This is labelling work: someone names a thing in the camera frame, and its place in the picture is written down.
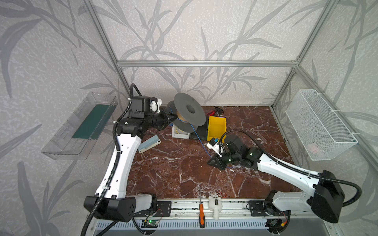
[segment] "red marble tabletop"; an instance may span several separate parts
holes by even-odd
[[[205,112],[213,107],[203,107]],[[227,130],[253,133],[273,156],[293,163],[274,117],[267,106],[222,107]],[[161,144],[134,157],[127,183],[127,195],[155,193],[157,198],[198,198],[220,193],[226,198],[265,198],[270,190],[289,192],[294,187],[270,174],[244,167],[220,171],[208,166],[210,159],[198,140],[172,138],[172,128],[149,130],[144,140],[157,133]],[[247,147],[253,142],[239,135]]]

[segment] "screwdriver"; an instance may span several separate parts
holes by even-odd
[[[200,189],[200,227],[204,228],[205,227],[205,214],[203,213],[203,204],[202,204],[202,198],[201,198],[201,186],[198,185],[198,188]]]

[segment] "yellow bin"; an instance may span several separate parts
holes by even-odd
[[[208,141],[212,138],[220,139],[222,134],[226,132],[226,118],[225,117],[209,117],[209,126],[208,126]]]

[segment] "leaf pattern wallpaper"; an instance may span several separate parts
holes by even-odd
[[[376,0],[339,1],[301,64],[375,150],[378,150],[377,5]],[[296,75],[274,108],[297,162],[312,170],[331,170],[340,179],[358,183],[363,195],[354,206],[343,208],[339,226],[346,236],[376,235],[377,171],[369,166],[356,147],[332,160],[309,159],[285,113],[299,89],[310,88]],[[347,198],[353,196],[351,189],[343,189]]]
[[[326,1],[93,2],[118,60],[293,60]],[[271,105],[289,69],[123,71],[163,104],[184,92],[204,105]]]
[[[85,196],[98,187],[113,146],[108,123],[85,161],[41,153],[88,92],[127,93],[81,1],[0,0],[0,235],[81,230]]]

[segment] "plush toy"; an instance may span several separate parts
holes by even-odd
[[[209,196],[209,209],[214,211],[214,219],[219,220],[219,213],[222,211],[222,198]]]

